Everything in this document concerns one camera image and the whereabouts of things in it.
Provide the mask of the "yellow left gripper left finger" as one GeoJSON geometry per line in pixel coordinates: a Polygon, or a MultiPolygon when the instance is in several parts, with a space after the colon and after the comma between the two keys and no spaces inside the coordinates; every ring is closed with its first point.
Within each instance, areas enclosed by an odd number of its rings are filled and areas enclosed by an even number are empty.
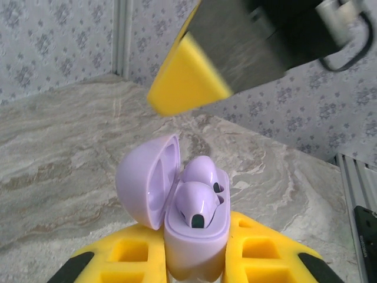
{"type": "Polygon", "coordinates": [[[135,224],[77,250],[49,282],[165,282],[163,228],[135,224]]]}

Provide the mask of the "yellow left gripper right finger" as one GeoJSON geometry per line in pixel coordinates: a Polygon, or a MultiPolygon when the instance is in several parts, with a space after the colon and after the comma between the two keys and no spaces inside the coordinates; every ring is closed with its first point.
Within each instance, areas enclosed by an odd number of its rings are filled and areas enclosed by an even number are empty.
{"type": "Polygon", "coordinates": [[[224,282],[342,282],[313,249],[231,212],[224,282]]]}

